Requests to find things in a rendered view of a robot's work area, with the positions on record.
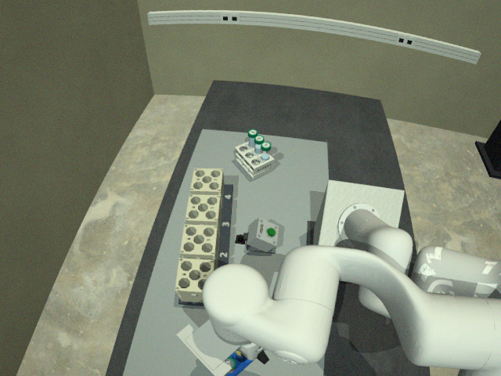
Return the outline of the cream bucket adapter with holes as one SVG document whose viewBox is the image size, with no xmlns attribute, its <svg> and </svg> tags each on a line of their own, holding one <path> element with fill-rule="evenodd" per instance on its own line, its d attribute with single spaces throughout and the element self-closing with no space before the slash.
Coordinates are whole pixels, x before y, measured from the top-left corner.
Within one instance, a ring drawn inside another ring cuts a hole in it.
<svg viewBox="0 0 501 376">
<path fill-rule="evenodd" d="M 222 204 L 220 195 L 189 195 L 186 211 L 187 225 L 212 225 L 218 226 L 221 230 L 221 223 Z"/>
<path fill-rule="evenodd" d="M 191 194 L 196 195 L 220 195 L 223 205 L 224 197 L 224 174 L 221 168 L 194 168 L 193 179 L 190 188 Z"/>
<path fill-rule="evenodd" d="M 203 285 L 214 270 L 214 260 L 179 258 L 175 291 L 181 302 L 203 303 Z"/>
<path fill-rule="evenodd" d="M 219 242 L 218 226 L 185 224 L 180 255 L 182 259 L 214 260 L 217 269 Z"/>
</svg>

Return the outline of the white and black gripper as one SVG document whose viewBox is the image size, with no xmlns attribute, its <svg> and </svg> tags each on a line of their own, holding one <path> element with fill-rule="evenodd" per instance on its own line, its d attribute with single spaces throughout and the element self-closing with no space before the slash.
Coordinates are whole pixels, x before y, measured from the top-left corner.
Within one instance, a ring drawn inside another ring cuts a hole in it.
<svg viewBox="0 0 501 376">
<path fill-rule="evenodd" d="M 266 364 L 269 361 L 269 358 L 266 356 L 263 348 L 259 345 L 255 345 L 254 343 L 242 345 L 237 349 L 242 357 L 246 357 L 249 360 L 255 360 L 258 358 L 263 364 Z M 242 355 L 243 354 L 243 355 Z"/>
</svg>

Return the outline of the green tube cap with grey dot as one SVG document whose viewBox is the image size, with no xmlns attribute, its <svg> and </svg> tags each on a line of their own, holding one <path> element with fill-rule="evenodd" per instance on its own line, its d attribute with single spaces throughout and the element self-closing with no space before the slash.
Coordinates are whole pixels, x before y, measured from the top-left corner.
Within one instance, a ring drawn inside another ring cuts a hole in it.
<svg viewBox="0 0 501 376">
<path fill-rule="evenodd" d="M 233 369 L 233 371 L 236 369 L 236 361 L 232 357 L 227 358 L 226 363 Z M 231 371 L 230 373 L 232 373 L 233 371 Z"/>
</svg>

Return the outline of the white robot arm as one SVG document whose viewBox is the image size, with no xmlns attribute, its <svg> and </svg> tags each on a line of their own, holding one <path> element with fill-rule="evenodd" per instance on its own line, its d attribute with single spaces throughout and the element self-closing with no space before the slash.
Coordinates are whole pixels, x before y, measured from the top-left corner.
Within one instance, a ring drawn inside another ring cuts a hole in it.
<svg viewBox="0 0 501 376">
<path fill-rule="evenodd" d="M 380 220 L 373 206 L 347 207 L 338 232 L 355 249 L 292 249 L 281 262 L 272 298 L 251 266 L 218 267 L 202 290 L 211 320 L 196 331 L 187 325 L 178 337 L 214 376 L 229 374 L 226 359 L 250 343 L 289 363 L 317 363 L 344 281 L 361 285 L 363 306 L 392 319 L 411 363 L 460 369 L 457 376 L 501 376 L 501 260 L 426 246 L 409 279 L 413 240 Z"/>
</svg>

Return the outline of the blue tube rack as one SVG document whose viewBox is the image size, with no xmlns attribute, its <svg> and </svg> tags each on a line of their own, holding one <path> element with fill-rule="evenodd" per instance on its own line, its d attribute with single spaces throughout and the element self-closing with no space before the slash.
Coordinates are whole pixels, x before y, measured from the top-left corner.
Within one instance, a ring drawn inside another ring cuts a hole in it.
<svg viewBox="0 0 501 376">
<path fill-rule="evenodd" d="M 237 356 L 235 353 L 233 353 L 230 357 L 232 357 L 236 361 L 236 369 L 232 373 L 227 374 L 226 376 L 237 376 L 242 370 L 244 370 L 250 363 L 254 361 L 254 360 L 248 360 L 245 356 L 244 357 Z"/>
</svg>

